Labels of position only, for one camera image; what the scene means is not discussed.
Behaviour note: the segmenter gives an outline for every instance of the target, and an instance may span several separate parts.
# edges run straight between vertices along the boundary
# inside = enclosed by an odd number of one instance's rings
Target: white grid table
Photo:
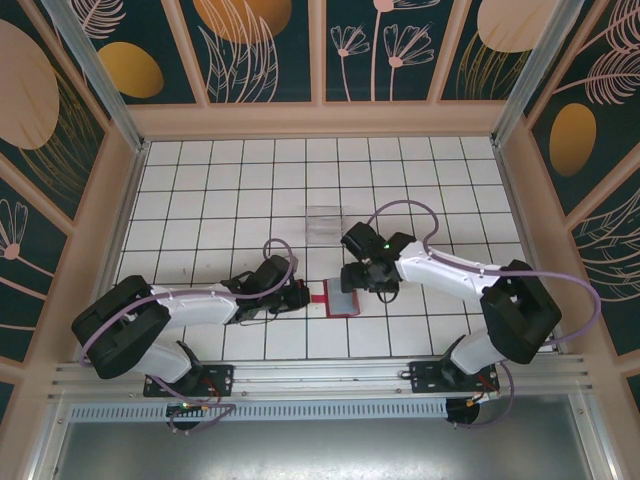
[[[398,199],[430,205],[434,247],[483,263],[523,259],[502,180],[485,137],[325,138],[152,144],[118,268],[176,288],[210,285],[262,262],[270,237],[299,259],[312,293],[353,258],[305,243],[305,207],[340,206],[350,228]],[[433,220],[414,206],[386,210],[376,227],[421,238]],[[323,305],[250,326],[195,326],[184,339],[203,361],[438,355],[484,325],[479,307],[417,284],[384,305],[360,292],[362,314],[327,319]]]

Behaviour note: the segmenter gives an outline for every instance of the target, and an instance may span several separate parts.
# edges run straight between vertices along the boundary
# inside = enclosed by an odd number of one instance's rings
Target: white tile floor
[[[436,248],[485,263],[522,259],[488,138],[326,138],[161,142],[151,147],[117,280],[188,288],[216,283],[262,261],[271,236],[299,258],[313,293],[348,252],[305,242],[305,206],[341,206],[345,229],[376,207],[411,198],[440,215]],[[433,220],[416,207],[386,210],[379,231],[417,237]],[[167,331],[202,359],[317,359],[442,354],[483,325],[479,308],[416,284],[384,305],[360,294],[362,315],[327,319],[324,306],[266,325]]]

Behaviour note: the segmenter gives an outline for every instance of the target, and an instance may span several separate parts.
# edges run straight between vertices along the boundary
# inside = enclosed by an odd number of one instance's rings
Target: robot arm
[[[341,272],[342,290],[397,292],[402,281],[418,282],[482,307],[486,328],[454,342],[442,362],[451,385],[504,359],[530,363],[561,318],[560,310],[535,277],[485,275],[490,270],[531,270],[514,260],[507,267],[483,265],[454,255],[425,251],[403,233],[389,241],[369,225],[356,224],[342,239],[358,262]]]
[[[139,275],[127,277],[78,316],[71,328],[80,344],[85,345],[108,319],[136,300],[168,294],[116,321],[91,345],[87,355],[100,378],[137,371],[157,376],[180,392],[189,392],[200,381],[200,362],[183,342],[170,342],[158,335],[191,325],[240,323],[264,310],[277,315],[305,307],[310,302],[309,289],[302,280],[295,280],[293,274],[277,291],[256,295],[277,287],[288,269],[287,259],[273,255],[255,272],[245,272],[211,286],[207,289],[209,296],[173,297],[172,289],[149,285]],[[236,299],[233,294],[245,298]]]

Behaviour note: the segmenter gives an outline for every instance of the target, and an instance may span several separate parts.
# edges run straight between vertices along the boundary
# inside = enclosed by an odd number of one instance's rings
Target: metal base plate
[[[211,382],[221,397],[229,397],[233,389],[234,370],[233,365],[204,365],[202,381],[191,392],[180,393],[188,397],[209,398],[211,397],[209,382]],[[146,377],[142,394],[147,398],[172,397],[149,377]]]
[[[440,375],[440,362],[411,362],[409,364],[409,377],[411,379],[411,390],[413,393],[448,393],[448,392],[481,392],[487,389],[480,377],[486,380],[496,390],[500,390],[498,375],[495,365],[485,367],[476,375],[469,375],[462,385],[454,388],[449,385]]]

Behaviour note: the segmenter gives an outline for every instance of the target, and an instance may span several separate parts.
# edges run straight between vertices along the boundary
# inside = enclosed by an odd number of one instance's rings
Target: black mounting bracket
[[[440,360],[411,362],[409,370],[402,372],[401,378],[411,382],[413,393],[468,393],[472,395],[474,392],[487,388],[480,380],[480,376],[496,391],[500,390],[495,365],[483,368],[476,375],[466,375],[455,386],[445,380],[441,372],[442,363]]]
[[[215,401],[215,394],[211,394],[210,384],[212,384],[221,397],[229,397],[233,390],[234,371],[235,367],[233,365],[203,365],[199,382],[188,392],[180,391],[180,393],[187,397],[195,397],[198,399],[213,396],[213,400]],[[147,398],[172,397],[171,394],[167,393],[165,389],[150,377],[145,377],[142,394]]]

